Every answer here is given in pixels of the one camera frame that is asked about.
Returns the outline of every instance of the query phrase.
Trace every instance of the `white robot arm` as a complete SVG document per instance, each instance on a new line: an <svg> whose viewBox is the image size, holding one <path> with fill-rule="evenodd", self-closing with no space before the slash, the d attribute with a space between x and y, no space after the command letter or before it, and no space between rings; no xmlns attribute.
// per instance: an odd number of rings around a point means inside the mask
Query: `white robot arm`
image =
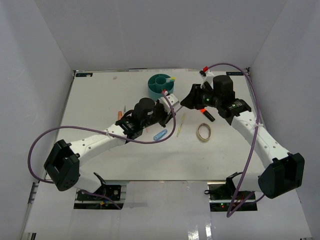
<svg viewBox="0 0 320 240"><path fill-rule="evenodd" d="M203 83L193 84L181 105L197 110L205 107L216 108L219 115L251 144L257 126L256 117L244 100L236 98L231 78L227 75L214 76L208 69L199 73ZM301 186L304 158L299 153L291 154L282 147L262 125L258 126L254 151L265 170L260 173L247 173L240 191L262 192L273 199ZM236 172L227 177L226 185L232 192L236 190L241 175L242 172Z"/></svg>
<svg viewBox="0 0 320 240"><path fill-rule="evenodd" d="M181 109L179 100L167 96L174 113ZM143 129L159 123L165 127L173 117L171 106L164 97L156 103L150 98L142 98L123 117L104 130L105 134L95 134L84 139L66 143L57 141L44 164L44 168L59 191L72 187L96 192L103 187L104 180L95 172L85 172L85 163L111 148L124 145L142 135Z"/></svg>

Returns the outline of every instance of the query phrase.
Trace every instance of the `blue marker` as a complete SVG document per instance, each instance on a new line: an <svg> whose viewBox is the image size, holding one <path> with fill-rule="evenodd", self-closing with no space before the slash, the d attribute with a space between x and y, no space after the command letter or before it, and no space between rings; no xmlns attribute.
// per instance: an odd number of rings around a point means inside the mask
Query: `blue marker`
<svg viewBox="0 0 320 240"><path fill-rule="evenodd" d="M153 140L158 141L160 140L164 135L166 135L168 133L167 129L162 130L161 132L159 132L157 135L155 135L153 137Z"/></svg>

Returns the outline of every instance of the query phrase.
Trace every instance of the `yellow stick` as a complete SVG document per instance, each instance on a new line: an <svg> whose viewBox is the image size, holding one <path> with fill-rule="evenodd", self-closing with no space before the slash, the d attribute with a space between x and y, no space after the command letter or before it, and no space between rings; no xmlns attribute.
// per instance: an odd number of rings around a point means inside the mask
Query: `yellow stick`
<svg viewBox="0 0 320 240"><path fill-rule="evenodd" d="M179 127L179 129L178 129L178 132L176 133L176 136L177 136L177 137L179 136L179 133L180 133L182 124L184 123L185 117L186 117L186 114L184 113L184 114L182 115L181 125L180 125L180 127Z"/></svg>

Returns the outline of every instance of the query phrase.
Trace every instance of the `purple cable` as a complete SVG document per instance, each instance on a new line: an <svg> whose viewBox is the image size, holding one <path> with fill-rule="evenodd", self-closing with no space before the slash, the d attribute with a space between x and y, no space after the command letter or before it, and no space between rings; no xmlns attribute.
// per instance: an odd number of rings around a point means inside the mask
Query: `purple cable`
<svg viewBox="0 0 320 240"><path fill-rule="evenodd" d="M257 202L259 202L261 199L263 199L265 197L265 195L263 194L261 197L259 197L257 200L253 201L253 202L247 202L247 204L256 204Z"/></svg>
<svg viewBox="0 0 320 240"><path fill-rule="evenodd" d="M173 128L172 128L172 131L171 133L163 138L163 139L160 139L158 141L138 141L138 140L134 140L134 139L129 139L129 138L126 138L126 137L123 137L123 136L118 136L116 134L113 134L113 133L108 133L111 137L115 137L115 138L119 138L119 139L123 139L123 140L126 140L128 142L133 142L133 143L137 143L137 144L157 144L157 143L161 143L167 139L169 139L175 132L176 130L176 125L177 125L177 121L176 121L176 114L175 114L175 110L174 110L174 107L171 105L170 101L168 100L168 98L166 97L166 95L162 94L164 99L166 100L166 102L169 104L169 107L170 107L170 110L171 110L171 113L172 113L172 118L173 118ZM95 129L91 129L91 128L87 128L87 127L82 127L82 126L57 126L57 127L53 127L53 128L50 128L49 130L41 133L35 140L34 142L32 143L31 147L30 147L30 150L29 150L29 153L28 153L28 159L27 159L27 164L28 164L28 169L29 169L29 172L30 174L35 178L37 179L38 181L40 182L44 182L44 183L47 183L47 184L53 184L54 182L53 181L48 181L48 180L45 180L45 179L42 179L40 177L38 177L34 171L32 170L32 167L31 167L31 154L32 154L32 151L34 150L35 148L35 145L37 144L37 142L46 134L52 132L52 131L55 131L55 130L58 130L58 129L78 129L78 130L84 130L84 131L88 131L88 132L93 132L93 133L97 133L97 134L103 134L103 135L106 135L106 132L105 131L101 131L101 130L95 130ZM90 193L88 191L85 191L87 194L89 195L92 195L92 196L97 196L97 197L102 197L102 198L105 198L105 199L108 199L109 201L111 201L117 208L121 209L115 202L113 202L110 198L106 197L106 196L102 196L102 195L98 195L98 194L95 194L95 193Z"/></svg>
<svg viewBox="0 0 320 240"><path fill-rule="evenodd" d="M252 81L251 81L250 77L248 76L248 74L246 74L246 73L245 73L241 68L239 68L238 66L233 65L233 64L231 64L231 63L227 63L227 62L220 62L220 63L213 64L213 65L209 66L208 69L211 69L211 68L216 67L216 66L219 66L219 65L228 65L228 66L231 66L231 67L233 67L233 68L235 68L235 69L238 69L241 73L243 73L243 75L245 76L246 80L248 81L248 83L249 83L249 85L250 85L250 87L251 87L251 89L252 89L253 95L254 95L254 103L255 103L256 111L257 111L255 123L256 123L256 124L259 124L259 122L260 122L260 105L259 105L259 101L258 101L258 98L257 98L257 94L256 94L256 91L255 91L255 88L254 88L254 86L253 86L253 84L252 84ZM242 174L241 174L239 183L238 183L238 185L236 186L235 192L234 192L234 194L233 194L233 196L232 196L232 200L231 200L231 202L230 202L228 211L227 211L227 213L226 213L226 217L227 217L227 218L230 218L230 217L234 214L234 212L235 212L238 208L240 208L240 207L246 202L246 200L248 200L248 199L254 194L254 192L251 192L241 203L239 203L239 204L232 210L232 206L234 205L235 200L236 200L236 198L237 198L237 196L238 196L238 192L239 192L240 186L241 186L242 182L244 181L246 172L247 172L248 167L249 167L249 163L250 163L251 158L252 158L252 155L253 155L253 153L254 153L257 135L258 135L258 126L256 126L255 129L254 129L254 135L253 135L253 139L252 139L252 144L251 144L249 156L248 156L248 158L247 158L247 160L246 160L246 163L245 163L244 169L243 169L243 171L242 171ZM255 202L260 201L263 197L264 197L264 195L263 195L261 198L259 198L257 201L255 201Z"/></svg>
<svg viewBox="0 0 320 240"><path fill-rule="evenodd" d="M118 209L121 210L121 207L119 207L118 204L116 204L113 200L111 200L109 197L107 196L104 196L104 195L100 195L100 194L95 194L95 193L91 193L91 192L88 192L86 190L80 190L81 192L85 193L85 194L88 194L88 195L91 195L91 196L95 196L95 197L100 197L100 198L104 198L104 199L107 199L108 201L110 201L111 203L113 203L113 205L115 205Z"/></svg>

